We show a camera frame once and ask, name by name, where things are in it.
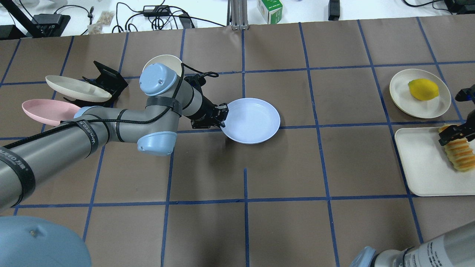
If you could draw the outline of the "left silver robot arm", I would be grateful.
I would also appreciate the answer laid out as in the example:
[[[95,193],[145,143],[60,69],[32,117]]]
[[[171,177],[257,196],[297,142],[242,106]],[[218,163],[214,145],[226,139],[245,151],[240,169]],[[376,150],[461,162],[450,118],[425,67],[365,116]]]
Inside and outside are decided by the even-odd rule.
[[[40,134],[1,147],[1,210],[15,207],[37,186],[109,142],[137,144],[138,151],[168,156],[175,147],[180,117],[194,129],[224,127],[225,103],[216,105],[202,93],[200,72],[185,78],[162,63],[144,68],[139,79],[148,96],[144,110],[89,106]],[[62,225],[31,216],[1,217],[2,267],[90,267],[92,260],[79,235]]]

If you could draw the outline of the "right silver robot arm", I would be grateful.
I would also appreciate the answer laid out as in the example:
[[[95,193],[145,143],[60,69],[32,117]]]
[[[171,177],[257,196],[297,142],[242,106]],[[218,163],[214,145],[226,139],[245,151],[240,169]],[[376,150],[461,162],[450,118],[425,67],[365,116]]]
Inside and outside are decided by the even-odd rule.
[[[474,194],[474,111],[461,125],[399,129],[396,142],[402,145],[406,177],[416,180],[412,191],[417,196]],[[365,247],[351,266],[473,267],[474,222],[401,251]]]

